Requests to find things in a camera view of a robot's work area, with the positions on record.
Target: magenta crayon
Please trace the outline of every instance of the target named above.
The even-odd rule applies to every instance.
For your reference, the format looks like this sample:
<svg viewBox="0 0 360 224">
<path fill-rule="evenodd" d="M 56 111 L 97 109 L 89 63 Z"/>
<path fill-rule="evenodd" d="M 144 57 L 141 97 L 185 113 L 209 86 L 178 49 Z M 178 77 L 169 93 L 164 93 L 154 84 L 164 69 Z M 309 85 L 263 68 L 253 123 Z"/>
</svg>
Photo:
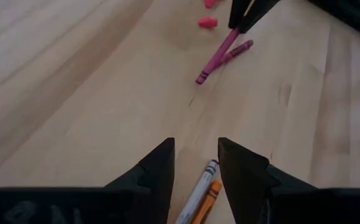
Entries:
<svg viewBox="0 0 360 224">
<path fill-rule="evenodd" d="M 229 53 L 225 54 L 219 63 L 216 64 L 216 68 L 219 68 L 222 65 L 229 63 L 231 60 L 236 58 L 238 55 L 244 53 L 245 51 L 249 50 L 253 46 L 253 40 L 248 40 L 245 43 L 241 44 L 240 46 L 232 49 Z"/>
<path fill-rule="evenodd" d="M 201 74 L 199 74 L 197 80 L 195 81 L 197 84 L 201 85 L 204 83 L 206 78 L 217 68 L 217 64 L 223 58 L 227 50 L 231 47 L 232 43 L 236 40 L 238 35 L 240 34 L 239 29 L 233 29 L 227 38 L 224 40 L 223 44 L 217 49 L 216 53 L 209 60 Z"/>
</svg>

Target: light wood surface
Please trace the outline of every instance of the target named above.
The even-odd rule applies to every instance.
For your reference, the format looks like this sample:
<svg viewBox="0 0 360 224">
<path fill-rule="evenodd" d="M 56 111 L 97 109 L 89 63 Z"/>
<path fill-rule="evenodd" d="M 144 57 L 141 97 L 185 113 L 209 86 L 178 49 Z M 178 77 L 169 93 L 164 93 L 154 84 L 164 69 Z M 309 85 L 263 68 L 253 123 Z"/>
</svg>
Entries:
<svg viewBox="0 0 360 224">
<path fill-rule="evenodd" d="M 0 0 L 0 186 L 103 186 L 175 137 L 172 223 L 228 137 L 317 187 L 360 187 L 360 33 L 282 0 L 198 86 L 230 5 Z M 209 15 L 218 28 L 198 28 Z M 222 191 L 207 223 L 231 222 Z"/>
</svg>

